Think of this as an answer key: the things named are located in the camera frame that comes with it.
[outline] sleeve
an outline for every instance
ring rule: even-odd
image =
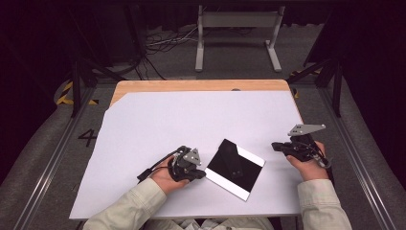
[[[351,229],[349,218],[328,179],[309,180],[298,186],[304,229]]]
[[[139,229],[158,211],[166,199],[161,188],[148,178],[111,206],[87,220],[83,229]]]

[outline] printed number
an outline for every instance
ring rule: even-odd
[[[98,138],[98,136],[93,136],[94,133],[95,133],[95,130],[89,129],[85,133],[81,134],[81,136],[79,136],[78,139],[87,140],[86,147],[89,147],[90,142],[92,141],[92,139]]]

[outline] black and white card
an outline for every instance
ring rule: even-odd
[[[247,200],[265,161],[224,139],[206,168],[206,177],[217,185]]]

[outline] hand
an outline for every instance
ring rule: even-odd
[[[172,179],[172,177],[170,177],[168,170],[171,170],[171,169],[168,169],[166,167],[168,166],[168,162],[170,161],[170,159],[173,159],[173,158],[174,158],[174,156],[170,156],[170,157],[168,157],[168,159],[166,159],[161,164],[159,164],[155,168],[157,170],[154,171],[150,176],[150,178],[153,179],[158,184],[158,186],[162,189],[162,191],[164,191],[164,193],[166,195],[170,194],[171,192],[173,192],[175,190],[185,187],[185,185],[189,184],[189,182],[190,182],[188,179],[176,182]]]
[[[320,148],[323,154],[325,154],[325,145],[320,142],[315,142],[316,145]],[[286,159],[290,162],[292,166],[299,170],[301,173],[302,179],[304,181],[313,180],[313,179],[328,179],[327,171],[320,167],[316,160],[309,160],[306,162],[301,162],[296,159],[294,156],[288,155]]]

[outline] person's right hand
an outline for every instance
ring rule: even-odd
[[[325,146],[320,142],[315,142],[323,154],[326,154]],[[299,170],[304,181],[313,179],[328,179],[328,174],[325,169],[320,167],[316,160],[301,162],[292,155],[286,156],[286,159],[292,166]]]

